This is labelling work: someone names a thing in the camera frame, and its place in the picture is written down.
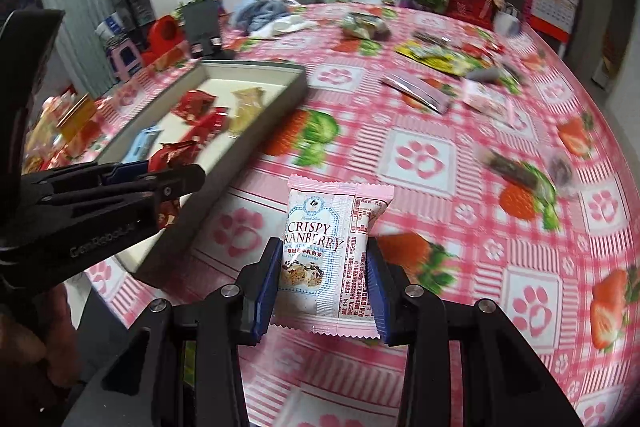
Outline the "left hand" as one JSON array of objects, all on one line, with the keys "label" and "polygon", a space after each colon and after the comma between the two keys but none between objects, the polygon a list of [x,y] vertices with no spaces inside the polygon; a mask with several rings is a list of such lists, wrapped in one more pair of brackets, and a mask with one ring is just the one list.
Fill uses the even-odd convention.
[{"label": "left hand", "polygon": [[79,374],[77,331],[64,284],[36,297],[32,314],[1,314],[1,365],[8,369],[45,361],[55,386],[68,387]]}]

